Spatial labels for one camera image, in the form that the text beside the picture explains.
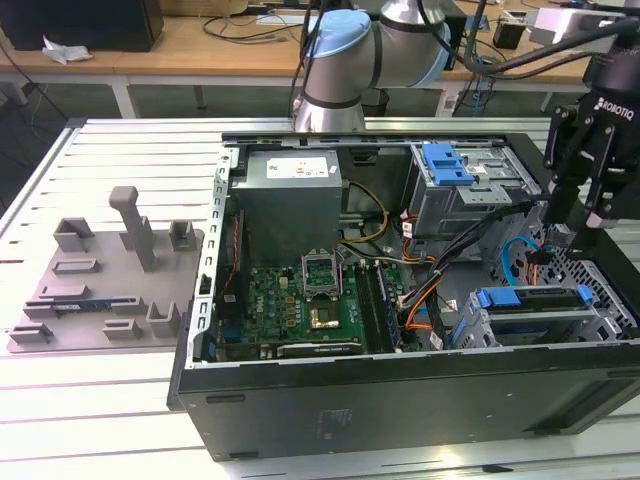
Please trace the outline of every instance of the computer case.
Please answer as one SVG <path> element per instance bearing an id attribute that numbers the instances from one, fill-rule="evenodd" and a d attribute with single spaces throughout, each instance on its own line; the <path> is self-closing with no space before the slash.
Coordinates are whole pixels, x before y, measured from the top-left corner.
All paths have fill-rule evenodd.
<path id="1" fill-rule="evenodd" d="M 89 50 L 148 52 L 162 32 L 159 0 L 0 0 L 0 25 L 16 50 L 42 36 Z"/>
<path id="2" fill-rule="evenodd" d="M 253 144 L 267 150 L 299 143 L 302 152 L 316 143 L 315 148 L 332 149 L 346 143 L 358 151 L 363 142 L 369 148 L 371 142 L 398 148 L 403 142 L 415 141 L 486 144 L 484 148 L 488 149 L 502 146 L 519 160 L 522 175 L 539 186 L 549 183 L 551 174 L 542 166 L 542 155 L 526 135 L 508 134 L 501 139 L 424 135 L 417 140 L 413 135 L 300 139 L 282 135 L 252 138 L 248 133 L 228 134 L 225 141 L 227 147 L 247 148 Z M 487 150 L 482 155 L 489 158 L 496 152 Z M 383 156 L 373 157 L 368 155 L 363 167 L 361 158 L 354 154 L 351 162 L 357 168 L 349 170 L 343 162 L 340 170 L 351 180 L 364 181 L 366 175 L 373 175 L 372 169 L 378 179 L 387 178 Z M 396 155 L 393 160 L 397 171 L 402 158 Z M 496 160 L 487 162 L 490 166 Z M 218 172 L 215 189 L 220 190 L 221 200 L 215 207 L 214 198 L 212 222 L 216 221 L 216 208 L 223 208 L 222 199 L 226 197 L 224 176 L 228 173 L 222 167 Z M 397 209 L 383 201 L 390 210 Z M 570 228 L 576 227 L 581 212 L 577 202 L 567 224 Z M 211 230 L 216 228 L 212 223 Z M 497 228 L 505 230 L 507 226 Z M 211 243 L 212 248 L 203 252 L 203 279 L 215 276 L 206 265 L 211 265 L 213 257 L 208 255 L 215 255 L 217 244 Z M 591 273 L 562 258 L 566 265 L 573 265 L 571 275 L 578 275 L 579 282 L 587 282 L 591 273 L 599 272 L 599 280 L 592 284 L 594 291 L 602 298 L 608 295 L 606 291 L 611 292 L 614 310 L 625 311 L 628 325 L 635 325 L 640 312 L 640 273 L 607 233 L 602 232 L 594 250 Z M 564 267 L 558 265 L 551 283 L 561 271 Z M 473 276 L 472 269 L 467 272 Z M 459 282 L 453 282 L 456 286 L 467 281 L 465 275 L 457 279 Z M 231 363 L 225 364 L 213 357 L 196 362 L 193 358 L 202 340 L 198 332 L 206 333 L 208 312 L 212 311 L 203 293 L 207 292 L 196 290 L 191 322 L 184 326 L 178 341 L 169 400 L 179 398 L 216 461 L 571 435 L 584 431 L 640 391 L 640 342 L 635 327 L 625 327 L 618 340 L 598 342 L 431 349 L 350 355 L 328 361 L 281 360 L 274 355 L 249 362 L 233 363 L 235 360 L 229 358 Z M 266 292 L 265 297 L 271 298 L 273 293 L 277 295 Z M 617 321 L 625 324 L 621 318 Z M 225 331 L 222 335 L 231 337 Z"/>

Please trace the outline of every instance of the gray power supply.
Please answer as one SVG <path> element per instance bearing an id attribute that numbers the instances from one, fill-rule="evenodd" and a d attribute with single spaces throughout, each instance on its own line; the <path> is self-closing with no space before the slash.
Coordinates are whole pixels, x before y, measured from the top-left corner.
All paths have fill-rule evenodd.
<path id="1" fill-rule="evenodd" d="M 253 152 L 232 192 L 245 211 L 253 265 L 291 265 L 335 248 L 342 200 L 335 150 Z"/>

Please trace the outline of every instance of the desk leg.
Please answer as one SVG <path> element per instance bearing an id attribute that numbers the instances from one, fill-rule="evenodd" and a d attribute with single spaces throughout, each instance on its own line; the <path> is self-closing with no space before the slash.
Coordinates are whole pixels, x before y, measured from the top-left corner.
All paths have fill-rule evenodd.
<path id="1" fill-rule="evenodd" d="M 122 118 L 138 118 L 140 114 L 138 112 L 138 107 L 131 96 L 131 92 L 129 92 L 129 85 L 126 83 L 118 82 L 113 83 L 111 85 L 113 89 L 113 95 L 116 97 L 116 102 L 118 102 L 118 108 L 120 109 L 120 116 Z"/>
<path id="2" fill-rule="evenodd" d="M 207 108 L 207 101 L 204 99 L 204 90 L 200 85 L 193 86 L 193 94 L 196 96 L 196 107 L 198 110 Z"/>
<path id="3" fill-rule="evenodd" d="M 29 101 L 19 83 L 0 83 L 0 91 L 18 105 L 26 105 Z"/>
<path id="4" fill-rule="evenodd" d="M 552 98 L 553 98 L 553 92 L 548 92 L 545 95 L 544 100 L 542 101 L 542 105 L 540 105 L 540 111 L 542 113 L 547 113 L 549 102 L 551 101 Z"/>
<path id="5" fill-rule="evenodd" d="M 438 108 L 436 109 L 436 117 L 452 117 L 453 110 L 458 103 L 458 96 L 460 95 L 460 87 L 458 86 L 446 86 L 440 92 L 440 99 L 438 100 Z"/>

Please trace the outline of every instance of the workbench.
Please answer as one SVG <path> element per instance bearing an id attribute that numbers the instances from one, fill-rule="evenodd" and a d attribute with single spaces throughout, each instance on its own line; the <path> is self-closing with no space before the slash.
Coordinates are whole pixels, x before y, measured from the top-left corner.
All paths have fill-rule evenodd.
<path id="1" fill-rule="evenodd" d="M 533 5 L 545 6 L 546 0 L 533 0 Z M 473 14 L 475 3 L 458 2 L 458 6 L 468 14 Z M 486 8 L 490 21 L 496 20 L 504 9 L 527 10 L 520 0 L 507 0 L 503 7 L 490 5 Z M 202 86 L 279 86 L 291 85 L 298 64 L 298 43 L 300 28 L 292 28 L 278 33 L 282 41 L 265 45 L 239 45 L 225 42 L 206 35 L 202 31 L 203 19 L 196 17 L 165 17 L 163 33 L 153 50 L 148 53 L 127 52 L 91 52 L 94 58 L 84 62 L 72 62 L 60 65 L 39 51 L 16 51 L 8 40 L 0 36 L 14 61 L 30 76 L 34 82 L 101 84 L 109 85 L 114 93 L 122 118 L 139 117 L 135 100 L 129 91 L 131 85 L 189 85 L 195 86 L 196 102 L 204 107 Z M 478 39 L 491 42 L 495 21 L 490 23 L 491 32 L 480 32 Z M 210 28 L 219 31 L 222 22 Z M 277 25 L 229 25 L 225 35 L 250 35 L 260 31 L 269 31 Z M 504 50 L 507 58 L 528 52 L 537 45 L 528 39 L 525 32 L 518 49 Z M 478 52 L 491 55 L 491 50 L 479 45 Z M 561 58 L 554 55 L 529 66 L 514 69 L 512 73 L 521 73 L 531 68 L 550 63 Z M 582 75 L 588 63 L 587 59 L 564 65 L 527 80 L 497 81 L 494 90 L 530 91 L 545 93 L 585 92 Z M 440 100 L 436 116 L 451 116 L 455 100 L 471 74 L 461 65 L 452 71 L 443 72 L 440 80 L 433 82 L 430 89 L 440 90 Z M 0 87 L 16 101 L 24 102 L 20 89 L 15 85 L 24 83 L 24 77 L 16 71 L 9 60 L 0 52 Z"/>
<path id="2" fill-rule="evenodd" d="M 548 120 L 370 119 L 369 130 L 527 133 L 544 148 Z M 577 436 L 216 464 L 189 416 L 165 405 L 173 352 L 11 356 L 7 330 L 31 295 L 56 242 L 61 217 L 93 231 L 124 230 L 107 203 L 115 185 L 135 185 L 153 228 L 174 218 L 202 228 L 225 131 L 286 132 L 287 119 L 90 120 L 65 128 L 0 220 L 0 478 L 603 479 L 640 474 L 640 400 Z M 633 257 L 638 228 L 613 232 Z M 425 408 L 424 415 L 430 411 Z"/>

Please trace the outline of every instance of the expansion slot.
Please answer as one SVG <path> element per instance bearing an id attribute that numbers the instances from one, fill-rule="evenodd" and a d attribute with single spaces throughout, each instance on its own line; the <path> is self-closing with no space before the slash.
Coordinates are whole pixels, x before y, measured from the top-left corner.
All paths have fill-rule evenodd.
<path id="1" fill-rule="evenodd" d="M 355 267 L 356 288 L 369 353 L 393 351 L 387 327 L 385 305 L 375 268 Z"/>
<path id="2" fill-rule="evenodd" d="M 382 297 L 384 320 L 387 324 L 389 331 L 389 338 L 391 339 L 391 346 L 395 350 L 402 345 L 402 339 L 400 337 L 400 329 L 398 328 L 398 321 L 393 313 L 393 305 L 391 304 L 391 298 L 387 291 L 387 282 L 384 278 L 384 272 L 382 267 L 378 265 L 376 267 L 376 277 L 378 279 L 378 287 L 380 288 L 380 295 Z"/>

